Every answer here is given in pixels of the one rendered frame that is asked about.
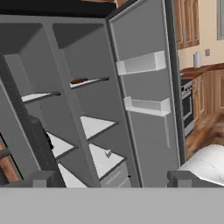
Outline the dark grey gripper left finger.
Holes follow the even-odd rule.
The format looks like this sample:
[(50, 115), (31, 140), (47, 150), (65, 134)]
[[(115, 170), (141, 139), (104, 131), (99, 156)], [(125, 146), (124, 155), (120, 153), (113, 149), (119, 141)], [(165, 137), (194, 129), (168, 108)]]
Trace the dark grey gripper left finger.
[(55, 187), (53, 171), (35, 171), (29, 177), (4, 187)]

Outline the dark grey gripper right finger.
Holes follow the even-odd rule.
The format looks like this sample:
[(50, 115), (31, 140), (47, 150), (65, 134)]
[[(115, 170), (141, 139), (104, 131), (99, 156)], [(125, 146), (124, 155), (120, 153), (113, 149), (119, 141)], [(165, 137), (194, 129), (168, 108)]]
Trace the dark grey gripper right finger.
[(214, 187), (214, 183), (202, 180), (190, 171), (168, 171), (168, 187)]

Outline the white fridge shelf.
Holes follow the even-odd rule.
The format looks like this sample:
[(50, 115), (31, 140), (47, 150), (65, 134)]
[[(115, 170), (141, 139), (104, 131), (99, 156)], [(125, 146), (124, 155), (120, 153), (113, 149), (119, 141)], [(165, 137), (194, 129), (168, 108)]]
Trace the white fridge shelf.
[(50, 137), (53, 149), (52, 149), (52, 154), (54, 155), (55, 158), (58, 158), (65, 153), (69, 152), (70, 150), (74, 150), (77, 148), (76, 145), (72, 145), (59, 137), (51, 134), (50, 132), (47, 133), (47, 135)]
[(82, 83), (78, 83), (78, 84), (71, 84), (70, 83), (70, 88), (79, 88), (79, 87), (83, 87), (89, 84), (94, 84), (96, 82), (99, 81), (108, 81), (109, 77), (104, 77), (104, 78), (96, 78), (96, 79), (88, 79), (87, 81), (84, 81)]
[(116, 122), (82, 116), (80, 118), (87, 140), (91, 140), (102, 132), (114, 127)]
[(21, 97), (23, 103), (35, 102), (41, 99), (45, 99), (47, 97), (60, 95), (60, 92), (49, 92), (49, 93), (35, 93), (35, 94), (28, 94)]
[(85, 184), (83, 184), (78, 178), (76, 178), (62, 164), (58, 164), (58, 167), (67, 188), (87, 188)]
[(90, 143), (89, 149), (94, 160), (94, 166), (99, 179), (102, 179), (107, 173), (111, 172), (113, 168), (119, 165), (124, 157), (112, 152), (110, 157), (107, 157), (104, 151), (107, 151), (100, 146)]

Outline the wooden cupboard beside fridge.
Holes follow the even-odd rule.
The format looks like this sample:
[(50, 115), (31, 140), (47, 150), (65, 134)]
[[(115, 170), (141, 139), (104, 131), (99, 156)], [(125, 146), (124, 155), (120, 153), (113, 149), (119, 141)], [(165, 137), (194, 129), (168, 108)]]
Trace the wooden cupboard beside fridge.
[(0, 168), (3, 170), (3, 174), (9, 183), (17, 182), (21, 179), (15, 165), (12, 163), (11, 156), (0, 158)]

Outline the grey fridge drawer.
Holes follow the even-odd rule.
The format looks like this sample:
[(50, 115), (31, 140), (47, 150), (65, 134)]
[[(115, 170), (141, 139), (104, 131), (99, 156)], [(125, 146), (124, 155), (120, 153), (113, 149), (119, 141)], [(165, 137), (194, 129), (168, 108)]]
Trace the grey fridge drawer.
[(126, 163), (121, 163), (108, 176), (106, 176), (101, 181), (101, 186), (109, 188), (131, 187), (130, 175), (128, 174)]

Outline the white door shelf bin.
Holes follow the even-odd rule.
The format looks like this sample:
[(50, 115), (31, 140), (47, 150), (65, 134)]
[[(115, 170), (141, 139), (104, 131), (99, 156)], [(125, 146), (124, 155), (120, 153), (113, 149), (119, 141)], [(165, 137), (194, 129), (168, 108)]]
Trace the white door shelf bin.
[(171, 113), (170, 99), (163, 101), (133, 100), (130, 96), (123, 99), (127, 111), (151, 116), (167, 116)]
[(132, 59), (117, 61), (116, 68), (119, 75), (162, 70), (166, 68), (165, 52), (152, 52)]

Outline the brown frozen chicken drumstick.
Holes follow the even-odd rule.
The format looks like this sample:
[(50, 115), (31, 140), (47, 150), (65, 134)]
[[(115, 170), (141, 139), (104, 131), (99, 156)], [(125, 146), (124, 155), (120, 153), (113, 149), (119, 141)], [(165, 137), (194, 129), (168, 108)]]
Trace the brown frozen chicken drumstick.
[(75, 78), (70, 81), (71, 84), (78, 84), (84, 81), (88, 81), (88, 78)]

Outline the grey fridge freezer cabinet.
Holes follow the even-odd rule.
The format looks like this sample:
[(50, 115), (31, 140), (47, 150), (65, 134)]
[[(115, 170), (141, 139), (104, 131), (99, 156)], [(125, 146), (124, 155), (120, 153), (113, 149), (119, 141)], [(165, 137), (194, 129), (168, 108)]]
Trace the grey fridge freezer cabinet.
[[(75, 78), (104, 77), (109, 80), (70, 88)], [(60, 95), (29, 103), (21, 99), (49, 92)], [(77, 146), (55, 159), (87, 187), (102, 187), (101, 181), (123, 162), (131, 187), (140, 185), (105, 20), (0, 15), (0, 138), (21, 179), (43, 171), (35, 156), (39, 144), (29, 116), (37, 117), (46, 133)], [(87, 140), (82, 116), (116, 125)], [(124, 160), (99, 179), (89, 144)]]

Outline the grey fridge door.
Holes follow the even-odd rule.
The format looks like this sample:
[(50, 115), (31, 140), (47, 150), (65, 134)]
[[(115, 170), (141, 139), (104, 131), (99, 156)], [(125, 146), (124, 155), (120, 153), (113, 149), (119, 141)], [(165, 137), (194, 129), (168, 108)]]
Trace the grey fridge door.
[(185, 161), (180, 78), (174, 35), (172, 0), (129, 0), (107, 18), (117, 61), (164, 51), (166, 68), (118, 75), (122, 102), (161, 102), (170, 99), (171, 113), (155, 116), (125, 109), (140, 183), (143, 187), (167, 186), (167, 172)]

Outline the wooden cupboard above fridge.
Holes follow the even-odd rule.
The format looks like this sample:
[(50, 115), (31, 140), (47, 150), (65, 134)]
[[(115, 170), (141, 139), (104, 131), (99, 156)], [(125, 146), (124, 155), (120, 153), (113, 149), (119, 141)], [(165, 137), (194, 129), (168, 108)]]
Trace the wooden cupboard above fridge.
[(124, 3), (126, 3), (128, 0), (81, 0), (85, 2), (96, 2), (96, 3), (113, 3), (116, 5), (116, 8), (119, 8)]

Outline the white rounded thing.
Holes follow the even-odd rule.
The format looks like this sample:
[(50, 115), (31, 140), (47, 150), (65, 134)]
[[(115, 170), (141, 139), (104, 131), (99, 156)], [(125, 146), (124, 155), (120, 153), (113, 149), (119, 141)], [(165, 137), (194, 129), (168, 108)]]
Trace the white rounded thing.
[(199, 149), (178, 169), (189, 171), (199, 179), (224, 186), (224, 146), (210, 144)]

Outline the black rounded block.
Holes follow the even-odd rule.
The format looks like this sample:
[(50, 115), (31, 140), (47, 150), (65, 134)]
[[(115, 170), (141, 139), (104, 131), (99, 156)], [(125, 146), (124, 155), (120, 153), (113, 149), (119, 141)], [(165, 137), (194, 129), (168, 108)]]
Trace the black rounded block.
[(41, 169), (53, 172), (52, 182), (54, 187), (65, 187), (65, 182), (53, 155), (53, 144), (50, 137), (37, 117), (30, 115), (29, 118), (38, 141), (38, 149), (35, 150), (35, 156), (40, 162)]

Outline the silver oven range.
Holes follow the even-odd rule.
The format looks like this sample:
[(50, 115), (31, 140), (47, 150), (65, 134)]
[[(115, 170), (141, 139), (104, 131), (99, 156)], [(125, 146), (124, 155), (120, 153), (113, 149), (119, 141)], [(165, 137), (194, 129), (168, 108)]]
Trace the silver oven range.
[(185, 136), (187, 137), (194, 128), (192, 80), (181, 80), (181, 97), (183, 106), (184, 131)]

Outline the wooden base cupboards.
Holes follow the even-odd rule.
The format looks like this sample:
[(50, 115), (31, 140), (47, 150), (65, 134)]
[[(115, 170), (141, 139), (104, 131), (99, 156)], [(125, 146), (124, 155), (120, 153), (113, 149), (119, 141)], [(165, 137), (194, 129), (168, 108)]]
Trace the wooden base cupboards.
[(194, 121), (215, 112), (224, 113), (224, 69), (206, 71), (192, 81)]

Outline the white paper towel roll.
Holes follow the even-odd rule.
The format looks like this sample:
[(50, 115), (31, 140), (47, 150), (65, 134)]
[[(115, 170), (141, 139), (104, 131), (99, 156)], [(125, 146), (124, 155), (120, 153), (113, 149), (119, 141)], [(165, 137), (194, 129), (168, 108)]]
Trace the white paper towel roll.
[(194, 68), (200, 68), (201, 67), (201, 63), (200, 63), (200, 53), (196, 52), (193, 55), (193, 67)]

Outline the grey framed window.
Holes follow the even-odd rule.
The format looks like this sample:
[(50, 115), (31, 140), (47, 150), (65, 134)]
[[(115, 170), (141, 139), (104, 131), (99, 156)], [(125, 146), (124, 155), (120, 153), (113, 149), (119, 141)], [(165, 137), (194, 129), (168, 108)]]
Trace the grey framed window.
[(224, 39), (224, 0), (217, 0), (217, 39)]

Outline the wooden wall cupboards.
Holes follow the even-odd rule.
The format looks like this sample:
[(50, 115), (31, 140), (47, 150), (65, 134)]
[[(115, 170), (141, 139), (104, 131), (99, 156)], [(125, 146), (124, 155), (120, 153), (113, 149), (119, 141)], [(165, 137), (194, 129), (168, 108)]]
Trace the wooden wall cupboards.
[(173, 0), (178, 49), (200, 44), (198, 0)]

